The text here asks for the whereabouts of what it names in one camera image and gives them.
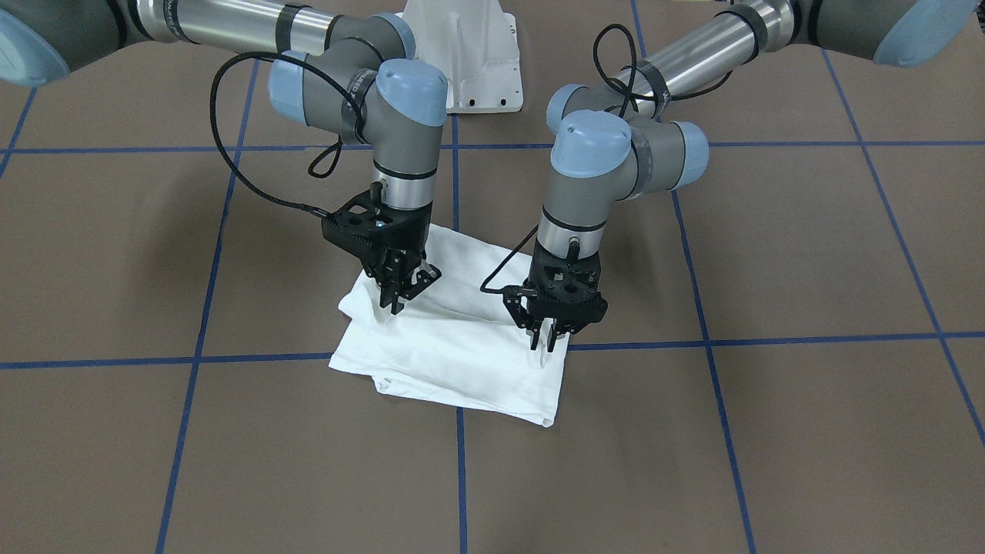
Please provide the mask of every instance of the towel fold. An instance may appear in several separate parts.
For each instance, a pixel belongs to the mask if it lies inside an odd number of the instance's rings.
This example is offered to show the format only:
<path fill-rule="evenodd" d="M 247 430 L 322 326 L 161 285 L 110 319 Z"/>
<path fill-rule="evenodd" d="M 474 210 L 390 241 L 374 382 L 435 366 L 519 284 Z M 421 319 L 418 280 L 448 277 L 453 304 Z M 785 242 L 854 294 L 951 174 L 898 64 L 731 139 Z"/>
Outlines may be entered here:
<path fill-rule="evenodd" d="M 513 324 L 502 297 L 479 292 L 508 253 L 431 225 L 427 261 L 441 269 L 441 278 L 394 316 L 379 307 L 376 283 L 360 273 L 339 303 L 352 322 L 329 367 L 371 376 L 383 394 L 495 411 L 551 427 L 569 335 L 558 340 L 553 353 L 546 336 L 530 350 L 529 336 Z M 495 282 L 522 283 L 529 268 L 530 256 L 518 253 Z"/>

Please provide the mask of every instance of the black tape band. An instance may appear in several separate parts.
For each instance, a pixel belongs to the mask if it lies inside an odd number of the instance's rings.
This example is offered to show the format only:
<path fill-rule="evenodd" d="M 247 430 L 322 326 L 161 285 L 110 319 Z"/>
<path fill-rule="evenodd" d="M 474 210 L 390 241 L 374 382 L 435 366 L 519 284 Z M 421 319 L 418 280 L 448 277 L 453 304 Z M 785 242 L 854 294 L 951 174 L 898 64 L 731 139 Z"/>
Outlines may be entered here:
<path fill-rule="evenodd" d="M 154 40 L 153 36 L 147 33 L 147 29 L 144 28 L 144 22 L 140 21 L 140 12 L 137 11 L 137 0 L 130 0 L 127 2 L 127 9 L 130 12 L 130 19 L 133 20 L 133 25 L 137 27 L 137 31 L 141 35 L 145 36 L 147 40 Z"/>
<path fill-rule="evenodd" d="M 126 18 L 123 17 L 123 12 L 116 4 L 116 0 L 106 0 L 106 6 L 109 7 L 109 11 L 113 13 L 113 19 L 116 20 L 116 49 L 118 50 L 126 46 Z"/>
<path fill-rule="evenodd" d="M 335 31 L 335 24 L 339 23 L 339 20 L 346 16 L 335 16 L 332 21 L 328 24 L 328 29 L 325 30 L 325 49 L 328 49 L 328 43 L 332 41 L 332 31 Z"/>
<path fill-rule="evenodd" d="M 400 172 L 394 172 L 393 170 L 388 170 L 384 166 L 378 164 L 376 160 L 373 160 L 372 164 L 375 168 L 377 168 L 381 173 L 385 175 L 390 175 L 391 177 L 397 177 L 397 178 L 405 178 L 407 180 L 418 180 L 418 179 L 428 178 L 434 175 L 435 173 L 437 173 L 437 168 L 434 168 L 433 170 L 427 173 L 400 173 Z"/>
<path fill-rule="evenodd" d="M 811 13 L 807 16 L 807 39 L 814 46 L 821 46 L 821 42 L 818 40 L 818 16 L 821 14 L 821 4 L 823 3 L 824 0 L 814 0 L 814 3 L 811 4 Z"/>
<path fill-rule="evenodd" d="M 733 16 L 738 17 L 742 21 L 746 22 L 746 25 L 753 30 L 753 36 L 755 37 L 755 48 L 753 49 L 753 55 L 751 55 L 749 59 L 743 63 L 745 64 L 753 61 L 757 56 L 759 56 L 759 53 L 766 48 L 766 41 L 769 39 L 769 31 L 766 29 L 766 22 L 762 20 L 762 16 L 759 12 L 746 4 L 734 4 L 729 6 L 728 10 L 716 14 L 715 17 L 722 14 L 732 14 Z"/>
<path fill-rule="evenodd" d="M 286 4 L 281 14 L 277 16 L 277 26 L 274 28 L 274 43 L 278 52 L 284 53 L 291 49 L 291 28 L 295 25 L 297 12 L 310 8 L 303 4 Z"/>
<path fill-rule="evenodd" d="M 198 44 L 198 42 L 188 38 L 188 35 L 181 30 L 181 23 L 178 22 L 178 0 L 164 0 L 164 22 L 171 33 L 185 42 Z"/>
<path fill-rule="evenodd" d="M 376 49 L 376 46 L 370 44 L 369 41 L 366 40 L 365 38 L 359 38 L 358 36 L 346 36 L 345 38 L 343 38 L 343 40 L 355 40 L 356 42 L 362 42 L 363 44 L 366 45 L 367 48 L 372 50 L 372 53 L 376 54 L 376 57 L 379 58 L 379 63 L 383 63 L 384 61 L 386 61 L 385 59 L 383 59 L 383 54 L 379 53 L 379 50 Z"/>
<path fill-rule="evenodd" d="M 349 94 L 352 95 L 353 100 L 356 101 L 356 105 L 353 106 L 348 102 L 342 102 L 342 122 L 343 129 L 352 129 L 352 133 L 348 131 L 343 131 L 339 133 L 339 138 L 345 144 L 352 144 L 355 140 L 360 144 L 369 144 L 369 141 L 362 136 L 362 129 L 357 125 L 356 120 L 356 110 L 360 111 L 360 116 L 363 118 L 363 124 L 365 124 L 365 113 L 363 107 L 365 106 L 366 93 L 369 92 L 369 88 L 373 83 L 376 82 L 376 72 L 372 69 L 362 69 L 353 76 L 353 79 L 349 82 L 349 87 L 347 90 Z"/>
<path fill-rule="evenodd" d="M 656 117 L 663 113 L 671 102 L 671 92 L 667 88 L 667 80 L 664 79 L 664 74 L 660 73 L 657 66 L 645 59 L 636 62 L 636 71 L 650 84 L 650 89 L 653 91 L 653 103 L 656 104 L 653 116 Z"/>
<path fill-rule="evenodd" d="M 550 221 L 551 223 L 557 225 L 558 227 L 560 227 L 562 229 L 567 229 L 569 231 L 575 231 L 577 233 L 591 233 L 593 231 L 598 231 L 598 230 L 602 229 L 603 227 L 605 227 L 606 226 L 606 223 L 607 223 L 607 221 L 604 221 L 604 222 L 602 222 L 602 223 L 600 223 L 598 225 L 593 225 L 591 227 L 582 227 L 580 225 L 569 225 L 569 224 L 567 224 L 567 223 L 565 223 L 563 221 L 559 221 L 559 220 L 555 219 L 555 217 L 552 216 L 551 214 L 549 214 L 546 209 L 541 208 L 541 211 L 544 212 L 544 217 L 548 218 L 548 221 Z"/>

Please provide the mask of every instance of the blue tape line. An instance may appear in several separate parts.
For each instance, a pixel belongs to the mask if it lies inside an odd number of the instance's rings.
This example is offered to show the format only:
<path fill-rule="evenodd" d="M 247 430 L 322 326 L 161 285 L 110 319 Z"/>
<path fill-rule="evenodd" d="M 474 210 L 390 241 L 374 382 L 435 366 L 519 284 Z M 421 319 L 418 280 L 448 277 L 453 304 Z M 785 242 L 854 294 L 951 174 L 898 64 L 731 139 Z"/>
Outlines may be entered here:
<path fill-rule="evenodd" d="M 866 146 L 985 146 L 985 140 L 867 140 Z"/>
<path fill-rule="evenodd" d="M 750 141 L 750 142 L 709 142 L 715 148 L 788 147 L 788 146 L 858 146 L 852 140 L 805 140 L 805 141 Z"/>
<path fill-rule="evenodd" d="M 227 147 L 234 151 L 236 147 Z M 215 152 L 215 146 L 130 146 L 104 148 L 19 148 L 15 154 L 166 154 L 172 152 Z"/>
<path fill-rule="evenodd" d="M 913 261 L 913 256 L 910 254 L 910 248 L 906 245 L 906 240 L 903 238 L 903 231 L 899 227 L 899 223 L 896 221 L 896 216 L 892 212 L 892 207 L 889 205 L 889 199 L 886 196 L 886 190 L 883 188 L 883 181 L 879 177 L 879 172 L 876 171 L 876 165 L 872 161 L 872 156 L 869 154 L 869 148 L 865 141 L 862 139 L 862 131 L 859 129 L 858 122 L 855 120 L 855 114 L 852 112 L 851 106 L 848 104 L 848 97 L 845 95 L 844 89 L 841 87 L 841 82 L 838 81 L 838 76 L 834 71 L 834 66 L 831 64 L 831 59 L 827 55 L 827 51 L 822 49 L 821 56 L 824 58 L 824 64 L 827 65 L 827 72 L 831 76 L 831 80 L 834 81 L 834 87 L 838 91 L 838 95 L 841 97 L 841 103 L 845 107 L 845 113 L 848 114 L 848 120 L 852 124 L 852 129 L 855 130 L 855 136 L 858 138 L 859 146 L 862 148 L 862 153 L 865 155 L 866 164 L 869 166 L 869 172 L 872 174 L 872 179 L 876 183 L 876 190 L 879 192 L 879 197 L 883 201 L 883 207 L 886 209 L 886 215 L 889 217 L 889 223 L 892 225 L 892 230 L 896 233 L 896 239 L 899 241 L 899 247 L 903 250 L 903 256 L 906 258 L 906 264 L 910 268 L 910 273 L 913 274 L 913 281 L 917 285 L 917 290 L 920 292 L 920 298 L 923 300 L 924 308 L 927 309 L 927 315 L 930 316 L 931 323 L 934 325 L 934 331 L 941 342 L 941 348 L 944 350 L 944 355 L 948 359 L 948 364 L 951 366 L 951 373 L 954 375 L 954 381 L 957 383 L 957 388 L 961 392 L 961 397 L 964 399 L 964 405 L 968 410 L 968 415 L 971 416 L 971 422 L 975 426 L 975 430 L 978 432 L 978 439 L 981 441 L 982 446 L 985 447 L 985 428 L 982 427 L 981 419 L 978 417 L 978 412 L 975 410 L 974 404 L 971 402 L 971 395 L 968 393 L 968 388 L 964 384 L 964 378 L 961 376 L 961 371 L 957 367 L 957 362 L 954 361 L 954 356 L 951 353 L 951 347 L 948 346 L 948 339 L 941 329 L 941 324 L 937 319 L 937 314 L 934 313 L 934 307 L 931 305 L 930 296 L 927 294 L 927 289 L 924 287 L 923 280 L 920 278 L 920 273 L 917 271 L 916 263 Z"/>
<path fill-rule="evenodd" d="M 459 209 L 459 172 L 458 172 L 458 114 L 451 115 L 451 196 L 452 196 L 452 229 L 461 228 L 461 210 Z M 465 411 L 455 410 L 455 427 L 458 441 L 458 550 L 460 554 L 469 551 L 469 524 L 465 483 Z"/>
<path fill-rule="evenodd" d="M 451 207 L 452 207 L 452 229 L 461 231 L 461 211 L 459 210 L 459 177 L 458 177 L 458 114 L 451 115 Z"/>
<path fill-rule="evenodd" d="M 547 142 L 517 143 L 517 144 L 460 144 L 459 150 L 536 150 L 553 148 L 554 144 Z"/>
<path fill-rule="evenodd" d="M 632 10 L 632 22 L 636 25 L 636 41 L 639 42 L 639 53 L 646 57 L 646 40 L 643 39 L 643 25 L 640 24 L 639 10 L 636 9 L 636 0 L 629 0 L 629 8 Z"/>
<path fill-rule="evenodd" d="M 719 141 L 709 142 L 713 148 L 759 148 L 759 147 L 811 147 L 811 146 L 859 146 L 858 141 Z M 893 147 L 959 147 L 985 146 L 985 140 L 921 140 L 921 141 L 865 141 L 866 146 Z M 254 145 L 236 147 L 227 145 L 229 152 L 300 152 L 313 148 L 328 148 L 327 144 L 292 144 L 292 145 Z M 554 147 L 551 143 L 517 143 L 517 144 L 442 144 L 441 150 L 543 150 Z M 371 145 L 353 144 L 342 147 L 348 150 L 372 150 Z M 172 152 L 214 152 L 214 146 L 133 146 L 133 147 L 95 147 L 95 148 L 16 148 L 13 150 L 0 149 L 0 155 L 6 154 L 159 154 Z"/>
<path fill-rule="evenodd" d="M 639 41 L 639 51 L 646 57 L 646 41 L 643 38 L 642 26 L 639 20 L 639 11 L 636 9 L 636 0 L 629 0 L 632 7 L 632 18 L 636 24 L 636 38 Z M 732 469 L 732 482 L 736 489 L 736 498 L 739 502 L 739 512 L 742 515 L 743 528 L 746 532 L 746 544 L 750 554 L 755 554 L 755 538 L 753 536 L 753 524 L 749 517 L 749 507 L 746 505 L 746 493 L 742 485 L 742 475 L 739 472 L 739 461 L 736 457 L 735 447 L 732 444 L 732 428 L 729 426 L 729 416 L 725 409 L 725 398 L 722 395 L 722 387 L 718 381 L 718 368 L 715 365 L 715 353 L 711 346 L 711 337 L 708 334 L 708 325 L 704 317 L 704 307 L 701 305 L 701 292 L 697 286 L 697 274 L 694 272 L 694 263 L 690 255 L 690 244 L 688 242 L 688 230 L 684 224 L 684 214 L 681 211 L 681 201 L 677 191 L 671 191 L 671 198 L 674 200 L 674 213 L 677 216 L 678 227 L 681 231 L 681 247 L 684 250 L 685 262 L 688 264 L 690 274 L 690 284 L 694 294 L 694 308 L 697 310 L 697 321 L 701 326 L 701 339 L 704 345 L 705 358 L 708 361 L 708 372 L 711 374 L 711 384 L 715 390 L 715 402 L 718 405 L 718 419 L 722 426 L 722 435 L 725 438 L 725 450 L 729 455 L 729 466 Z"/>
<path fill-rule="evenodd" d="M 985 331 L 954 331 L 944 333 L 948 339 L 981 339 Z M 892 342 L 936 340 L 937 333 L 895 333 L 875 335 L 795 336 L 768 338 L 712 339 L 711 346 L 774 346 L 785 344 L 837 344 L 853 342 Z M 569 344 L 568 352 L 595 352 L 600 350 L 661 350 L 676 348 L 703 348 L 703 340 L 677 340 L 662 342 L 612 342 Z M 34 362 L 0 362 L 2 370 L 46 370 L 70 368 L 98 368 L 116 366 L 176 366 L 182 364 L 228 364 L 238 362 L 289 362 L 303 360 L 329 360 L 332 352 L 300 352 L 289 354 L 226 354 L 218 356 L 185 356 L 170 358 L 107 358 L 101 360 L 42 360 Z"/>
<path fill-rule="evenodd" d="M 568 352 L 593 352 L 598 350 L 659 350 L 664 348 L 701 348 L 702 340 L 678 340 L 666 342 L 613 342 L 597 344 L 568 344 Z"/>
<path fill-rule="evenodd" d="M 957 333 L 944 333 L 947 338 L 985 338 L 985 331 L 959 331 Z"/>
<path fill-rule="evenodd" d="M 777 344 L 833 344 L 843 342 L 889 342 L 897 340 L 934 340 L 935 333 L 896 333 L 882 335 L 805 336 L 778 338 L 740 338 L 712 340 L 715 347 L 769 346 Z"/>
<path fill-rule="evenodd" d="M 119 366 L 179 366 L 184 364 L 230 364 L 239 362 L 293 362 L 304 360 L 330 360 L 332 358 L 332 354 L 332 352 L 297 352 L 290 354 L 230 354 L 197 357 L 178 356 L 168 358 L 112 358 L 103 360 L 0 362 L 0 371 L 108 368 Z"/>
<path fill-rule="evenodd" d="M 458 551 L 469 552 L 469 519 L 465 494 L 465 410 L 455 410 L 458 435 Z"/>
<path fill-rule="evenodd" d="M 232 364 L 240 362 L 296 362 L 304 360 L 330 360 L 332 352 L 301 352 L 297 354 L 242 354 L 224 356 L 200 356 L 202 364 Z"/>
<path fill-rule="evenodd" d="M 119 366 L 176 366 L 193 364 L 192 356 L 177 358 L 118 358 L 111 360 L 50 360 L 43 362 L 3 362 L 2 370 L 47 370 L 63 368 L 109 368 Z"/>
<path fill-rule="evenodd" d="M 239 165 L 242 156 L 243 141 L 246 138 L 246 125 L 249 122 L 250 105 L 253 102 L 253 89 L 256 86 L 256 77 L 259 71 L 259 60 L 253 61 L 253 70 L 250 74 L 249 86 L 246 89 L 246 102 L 243 106 L 243 115 L 239 123 L 239 136 L 236 139 L 236 154 L 233 161 Z M 209 325 L 209 313 L 212 309 L 213 294 L 216 290 L 216 279 L 219 275 L 219 261 L 223 253 L 223 235 L 226 230 L 226 220 L 230 213 L 230 201 L 232 192 L 235 189 L 236 177 L 230 172 L 230 182 L 226 189 L 226 200 L 223 203 L 223 217 L 219 223 L 219 234 L 216 238 L 216 249 L 212 258 L 212 271 L 209 274 L 209 286 L 205 293 L 205 302 L 202 307 L 202 323 L 198 331 L 198 340 L 195 344 L 195 356 L 202 355 L 205 346 L 205 332 Z M 158 531 L 158 544 L 156 554 L 164 554 L 164 544 L 167 541 L 167 527 L 170 524 L 171 507 L 174 505 L 174 491 L 177 488 L 178 471 L 181 468 L 181 456 L 184 453 L 184 441 L 188 433 L 188 419 L 191 416 L 191 406 L 195 398 L 195 384 L 198 381 L 199 363 L 191 367 L 188 375 L 188 388 L 185 392 L 184 408 L 181 411 L 181 425 L 178 427 L 178 438 L 174 446 L 174 461 L 171 463 L 171 474 L 167 481 L 167 494 L 164 496 L 164 510 L 161 514 L 161 528 Z"/>
<path fill-rule="evenodd" d="M 21 117 L 17 120 L 17 126 L 14 127 L 14 134 L 10 137 L 10 143 L 7 146 L 6 152 L 4 152 L 3 159 L 0 159 L 0 177 L 7 170 L 7 164 L 10 164 L 10 158 L 14 155 L 14 148 L 17 146 L 17 139 L 21 137 L 21 131 L 24 130 L 24 122 L 28 120 L 28 112 L 31 111 L 31 106 L 34 104 L 34 97 L 37 95 L 37 89 L 31 89 L 31 93 L 28 94 L 28 99 L 24 102 L 24 108 L 21 110 Z"/>

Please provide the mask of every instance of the light blue joint cap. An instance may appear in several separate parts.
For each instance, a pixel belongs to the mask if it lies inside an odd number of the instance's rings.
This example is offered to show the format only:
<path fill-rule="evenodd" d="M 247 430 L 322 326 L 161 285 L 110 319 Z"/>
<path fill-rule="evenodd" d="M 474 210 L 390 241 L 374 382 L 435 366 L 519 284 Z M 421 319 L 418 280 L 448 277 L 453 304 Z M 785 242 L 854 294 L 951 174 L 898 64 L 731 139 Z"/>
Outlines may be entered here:
<path fill-rule="evenodd" d="M 421 125 L 444 125 L 448 80 L 422 61 L 390 59 L 379 66 L 376 90 L 394 109 Z"/>
<path fill-rule="evenodd" d="M 548 127 L 551 132 L 558 134 L 558 125 L 560 125 L 561 118 L 564 117 L 564 107 L 567 105 L 567 101 L 571 100 L 571 95 L 578 89 L 587 88 L 584 85 L 572 83 L 559 88 L 551 97 L 551 101 L 548 103 Z"/>
<path fill-rule="evenodd" d="M 414 56 L 418 53 L 418 43 L 414 40 L 414 32 L 411 31 L 411 26 L 407 25 L 407 22 L 397 14 L 382 13 L 376 14 L 373 17 L 386 20 L 386 23 L 393 26 L 393 29 L 397 31 L 397 35 L 400 36 L 400 41 L 404 43 L 404 57 L 414 59 Z"/>
<path fill-rule="evenodd" d="M 632 131 L 621 117 L 580 109 L 560 121 L 551 165 L 569 177 L 604 175 L 625 162 L 631 143 Z"/>
<path fill-rule="evenodd" d="M 288 50 L 284 55 L 304 61 L 307 54 L 296 50 Z M 280 115 L 307 125 L 304 116 L 304 70 L 292 63 L 277 60 L 270 68 L 270 79 L 267 80 L 267 93 L 270 95 L 270 105 Z"/>
<path fill-rule="evenodd" d="M 58 50 L 24 22 L 0 10 L 0 79 L 40 87 L 68 77 Z"/>
<path fill-rule="evenodd" d="M 913 67 L 933 58 L 954 40 L 978 0 L 917 0 L 876 49 L 873 61 Z"/>
<path fill-rule="evenodd" d="M 684 135 L 684 169 L 681 171 L 681 178 L 671 190 L 677 190 L 682 186 L 691 184 L 704 175 L 708 169 L 708 137 L 704 136 L 704 131 L 693 123 L 686 121 L 671 121 L 681 129 Z"/>

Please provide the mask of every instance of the white towel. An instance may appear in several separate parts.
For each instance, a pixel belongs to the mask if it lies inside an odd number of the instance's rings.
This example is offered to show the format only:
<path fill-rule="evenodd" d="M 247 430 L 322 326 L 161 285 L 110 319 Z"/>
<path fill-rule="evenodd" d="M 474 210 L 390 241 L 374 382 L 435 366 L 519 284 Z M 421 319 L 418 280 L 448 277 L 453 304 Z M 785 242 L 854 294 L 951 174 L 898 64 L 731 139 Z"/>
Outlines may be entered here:
<path fill-rule="evenodd" d="M 551 427 L 558 412 L 568 336 L 547 351 L 513 324 L 502 296 L 479 285 L 509 253 L 431 225 L 427 261 L 441 278 L 398 315 L 379 307 L 376 283 L 360 273 L 339 310 L 352 318 L 329 367 L 371 376 L 383 394 L 501 412 Z M 520 284 L 530 256 L 516 254 L 491 286 Z"/>

